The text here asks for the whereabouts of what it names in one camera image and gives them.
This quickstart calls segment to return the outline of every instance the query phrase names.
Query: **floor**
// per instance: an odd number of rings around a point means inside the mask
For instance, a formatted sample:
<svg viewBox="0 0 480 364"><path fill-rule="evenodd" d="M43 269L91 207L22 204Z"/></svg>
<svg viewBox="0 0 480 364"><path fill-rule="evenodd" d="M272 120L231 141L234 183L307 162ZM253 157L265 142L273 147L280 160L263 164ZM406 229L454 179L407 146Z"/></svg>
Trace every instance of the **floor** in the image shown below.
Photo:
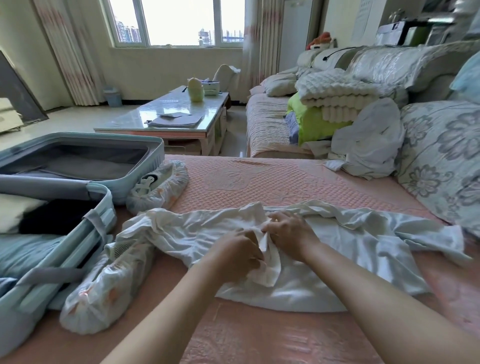
<svg viewBox="0 0 480 364"><path fill-rule="evenodd" d="M0 134L0 150L30 139L55 132L94 133L93 128L120 116L136 106L109 108L108 106L72 107L48 114L49 119L22 128L18 132ZM244 106L232 106L227 111L227 134L220 155L244 157L247 148L247 117Z"/></svg>

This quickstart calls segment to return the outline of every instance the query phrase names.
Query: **window pane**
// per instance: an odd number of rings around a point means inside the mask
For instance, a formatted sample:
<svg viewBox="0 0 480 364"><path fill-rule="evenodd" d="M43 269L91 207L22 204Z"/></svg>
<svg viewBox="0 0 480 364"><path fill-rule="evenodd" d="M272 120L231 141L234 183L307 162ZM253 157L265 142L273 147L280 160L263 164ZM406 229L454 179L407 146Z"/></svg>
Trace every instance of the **window pane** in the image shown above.
<svg viewBox="0 0 480 364"><path fill-rule="evenodd" d="M212 0L142 0L142 5L150 44L215 45Z"/></svg>
<svg viewBox="0 0 480 364"><path fill-rule="evenodd" d="M220 0L222 9L222 42L243 42L245 1Z"/></svg>
<svg viewBox="0 0 480 364"><path fill-rule="evenodd" d="M115 27L121 43L141 43L132 0L110 0Z"/></svg>

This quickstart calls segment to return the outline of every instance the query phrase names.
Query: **gray strap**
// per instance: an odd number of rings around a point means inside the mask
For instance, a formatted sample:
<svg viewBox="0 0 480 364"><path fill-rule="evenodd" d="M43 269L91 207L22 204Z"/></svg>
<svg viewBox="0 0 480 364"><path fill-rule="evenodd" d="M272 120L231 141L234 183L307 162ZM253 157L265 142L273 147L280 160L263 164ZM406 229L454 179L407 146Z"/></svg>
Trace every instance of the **gray strap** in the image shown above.
<svg viewBox="0 0 480 364"><path fill-rule="evenodd" d="M102 243L105 245L107 243L107 228L105 227L100 215L92 209L85 214L84 219L92 223L95 230L100 234Z"/></svg>
<svg viewBox="0 0 480 364"><path fill-rule="evenodd" d="M17 286L24 284L63 284L82 281L86 274L85 269L37 267L32 268L18 282Z"/></svg>

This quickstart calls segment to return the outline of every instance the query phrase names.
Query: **glass tabletop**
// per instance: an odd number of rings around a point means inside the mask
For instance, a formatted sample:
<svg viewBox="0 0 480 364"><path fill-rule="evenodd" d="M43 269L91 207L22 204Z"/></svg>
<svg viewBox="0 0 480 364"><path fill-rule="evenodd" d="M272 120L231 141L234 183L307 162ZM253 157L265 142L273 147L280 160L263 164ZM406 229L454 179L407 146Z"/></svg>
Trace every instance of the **glass tabletop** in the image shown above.
<svg viewBox="0 0 480 364"><path fill-rule="evenodd" d="M186 86L180 86L168 94L163 95L149 103L142 105L124 115L106 122L94 128L102 130L125 130L125 131L198 131L205 132L210 128L218 111L225 103L228 92L217 96L205 96L203 102L191 102ZM194 127L169 127L149 125L159 114L185 112L192 115L202 116L202 119Z"/></svg>

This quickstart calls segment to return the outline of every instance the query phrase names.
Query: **light blue suitcase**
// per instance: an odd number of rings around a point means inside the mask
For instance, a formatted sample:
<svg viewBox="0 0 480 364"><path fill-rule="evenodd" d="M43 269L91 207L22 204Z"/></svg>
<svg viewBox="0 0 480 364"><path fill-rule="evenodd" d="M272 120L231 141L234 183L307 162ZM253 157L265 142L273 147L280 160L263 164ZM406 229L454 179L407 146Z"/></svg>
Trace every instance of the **light blue suitcase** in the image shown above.
<svg viewBox="0 0 480 364"><path fill-rule="evenodd" d="M90 159L95 166L85 168ZM112 241L107 233L116 223L114 203L123 205L129 190L163 159L160 138L98 133L53 133L0 152L1 194L98 201L36 268L0 297L0 357L29 337L47 309L61 310ZM75 169L79 165L83 171Z"/></svg>
<svg viewBox="0 0 480 364"><path fill-rule="evenodd" d="M140 178L165 158L161 138L101 133L52 133L0 152L0 175L95 181L124 205Z"/></svg>

